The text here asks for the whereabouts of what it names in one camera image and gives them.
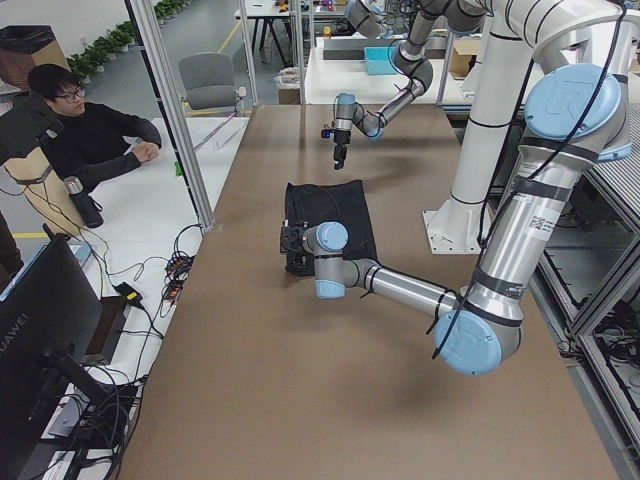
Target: brown tabletop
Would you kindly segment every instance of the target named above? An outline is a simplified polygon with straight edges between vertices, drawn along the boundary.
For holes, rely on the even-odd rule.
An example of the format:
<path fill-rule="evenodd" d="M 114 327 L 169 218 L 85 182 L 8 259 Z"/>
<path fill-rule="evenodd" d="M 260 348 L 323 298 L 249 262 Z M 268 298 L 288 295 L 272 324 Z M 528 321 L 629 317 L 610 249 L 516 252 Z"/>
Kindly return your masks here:
<path fill-rule="evenodd" d="M 524 345 L 466 377 L 438 359 L 431 318 L 350 290 L 315 297 L 278 253 L 287 182 L 365 192 L 381 262 L 458 289 L 474 256 L 433 256 L 421 210 L 447 198 L 459 146 L 412 106 L 346 168 L 320 139 L 331 106 L 251 119 L 146 387 L 122 479 L 613 479 L 530 295 Z"/>

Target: trash can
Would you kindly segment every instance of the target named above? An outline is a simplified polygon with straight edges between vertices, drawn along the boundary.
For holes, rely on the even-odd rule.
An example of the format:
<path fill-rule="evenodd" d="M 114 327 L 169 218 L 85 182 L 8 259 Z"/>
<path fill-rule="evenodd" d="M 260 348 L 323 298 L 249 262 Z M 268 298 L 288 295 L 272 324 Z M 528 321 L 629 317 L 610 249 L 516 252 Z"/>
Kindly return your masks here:
<path fill-rule="evenodd" d="M 43 63 L 69 69 L 50 26 L 10 25 L 0 30 L 0 79 L 21 90 L 29 90 L 29 71 Z"/>

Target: wall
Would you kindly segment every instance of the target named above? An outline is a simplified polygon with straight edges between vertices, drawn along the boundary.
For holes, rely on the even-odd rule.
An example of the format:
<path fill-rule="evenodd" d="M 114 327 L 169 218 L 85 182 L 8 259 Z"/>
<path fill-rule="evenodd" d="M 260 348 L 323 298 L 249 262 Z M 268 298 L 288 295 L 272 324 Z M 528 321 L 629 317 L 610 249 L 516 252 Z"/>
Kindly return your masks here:
<path fill-rule="evenodd" d="M 7 25 L 51 25 L 65 56 L 80 53 L 107 29 L 128 20 L 124 0 L 0 1 L 0 28 Z"/>

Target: gray chair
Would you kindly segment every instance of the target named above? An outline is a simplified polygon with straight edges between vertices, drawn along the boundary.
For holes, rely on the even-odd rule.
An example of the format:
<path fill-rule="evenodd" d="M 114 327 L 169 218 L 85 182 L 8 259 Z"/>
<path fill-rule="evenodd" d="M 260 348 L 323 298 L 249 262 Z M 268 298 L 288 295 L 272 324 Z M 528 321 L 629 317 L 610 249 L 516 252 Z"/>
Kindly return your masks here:
<path fill-rule="evenodd" d="M 229 55 L 196 53 L 180 60 L 178 69 L 192 110 L 233 107 L 242 114 L 246 90 L 235 88 L 233 60 Z"/>

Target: thermos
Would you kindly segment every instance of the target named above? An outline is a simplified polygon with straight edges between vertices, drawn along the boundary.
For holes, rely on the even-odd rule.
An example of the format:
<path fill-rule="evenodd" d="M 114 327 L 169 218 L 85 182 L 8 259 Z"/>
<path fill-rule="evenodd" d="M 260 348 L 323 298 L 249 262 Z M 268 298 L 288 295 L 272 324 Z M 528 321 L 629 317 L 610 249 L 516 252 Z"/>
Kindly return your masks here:
<path fill-rule="evenodd" d="M 69 192 L 71 201 L 76 206 L 87 227 L 96 228 L 102 225 L 104 222 L 102 215 L 100 215 L 93 198 L 86 192 L 78 177 L 67 177 L 63 180 L 63 183 L 67 192 Z"/>

